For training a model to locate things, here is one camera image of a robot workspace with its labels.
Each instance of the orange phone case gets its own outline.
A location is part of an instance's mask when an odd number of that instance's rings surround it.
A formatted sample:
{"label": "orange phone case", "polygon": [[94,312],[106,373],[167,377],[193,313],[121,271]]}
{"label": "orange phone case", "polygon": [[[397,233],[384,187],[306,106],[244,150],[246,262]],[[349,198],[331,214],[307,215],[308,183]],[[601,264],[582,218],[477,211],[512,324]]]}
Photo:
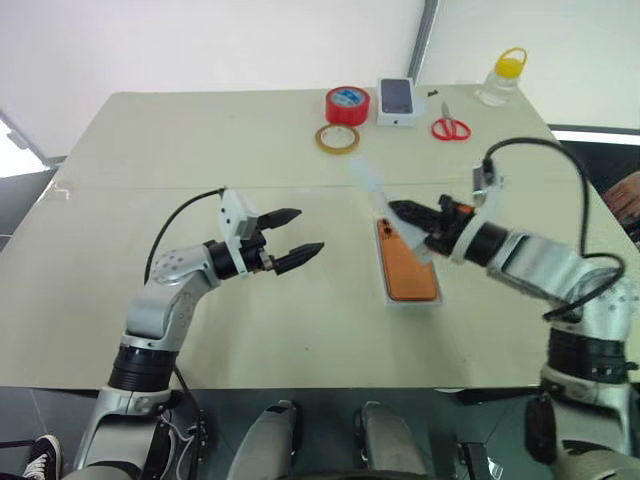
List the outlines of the orange phone case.
{"label": "orange phone case", "polygon": [[389,298],[396,302],[436,300],[438,286],[431,263],[421,265],[387,220],[378,220],[376,231]]}

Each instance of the plastic bottle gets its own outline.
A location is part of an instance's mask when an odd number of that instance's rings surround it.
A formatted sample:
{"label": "plastic bottle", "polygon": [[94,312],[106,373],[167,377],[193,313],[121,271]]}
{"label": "plastic bottle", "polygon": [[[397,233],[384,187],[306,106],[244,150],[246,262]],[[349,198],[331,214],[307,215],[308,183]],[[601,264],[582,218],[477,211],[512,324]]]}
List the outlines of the plastic bottle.
{"label": "plastic bottle", "polygon": [[[522,59],[510,56],[517,53],[522,53]],[[504,52],[487,75],[484,84],[476,91],[478,98],[492,107],[507,103],[517,90],[525,63],[527,51],[524,48],[515,47]]]}

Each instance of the scissors handle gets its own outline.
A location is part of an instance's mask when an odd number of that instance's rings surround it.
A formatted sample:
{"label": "scissors handle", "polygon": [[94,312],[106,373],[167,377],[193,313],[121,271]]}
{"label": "scissors handle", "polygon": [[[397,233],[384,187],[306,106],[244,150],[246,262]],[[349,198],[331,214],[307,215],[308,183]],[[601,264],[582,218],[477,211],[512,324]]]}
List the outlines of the scissors handle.
{"label": "scissors handle", "polygon": [[440,118],[431,125],[431,133],[438,140],[466,140],[471,136],[471,128],[460,120]]}

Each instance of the white shoelace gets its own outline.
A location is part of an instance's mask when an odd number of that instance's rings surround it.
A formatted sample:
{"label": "white shoelace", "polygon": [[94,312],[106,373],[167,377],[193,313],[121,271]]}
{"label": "white shoelace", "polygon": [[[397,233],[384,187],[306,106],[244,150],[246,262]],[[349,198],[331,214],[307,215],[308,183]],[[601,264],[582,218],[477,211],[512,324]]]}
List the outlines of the white shoelace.
{"label": "white shoelace", "polygon": [[24,478],[33,478],[35,480],[46,480],[44,475],[44,469],[47,466],[47,454],[43,453],[33,462],[27,465],[24,469],[22,476]]}

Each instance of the yellow bottle cap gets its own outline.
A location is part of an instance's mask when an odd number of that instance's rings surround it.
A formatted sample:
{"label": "yellow bottle cap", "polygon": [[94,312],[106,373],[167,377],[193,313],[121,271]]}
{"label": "yellow bottle cap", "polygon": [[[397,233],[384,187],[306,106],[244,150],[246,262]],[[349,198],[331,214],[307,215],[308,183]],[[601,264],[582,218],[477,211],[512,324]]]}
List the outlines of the yellow bottle cap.
{"label": "yellow bottle cap", "polygon": [[[507,55],[513,52],[522,52],[523,58],[507,58]],[[527,51],[520,47],[510,48],[500,56],[493,70],[501,77],[517,78],[522,73],[525,63],[527,63]]]}

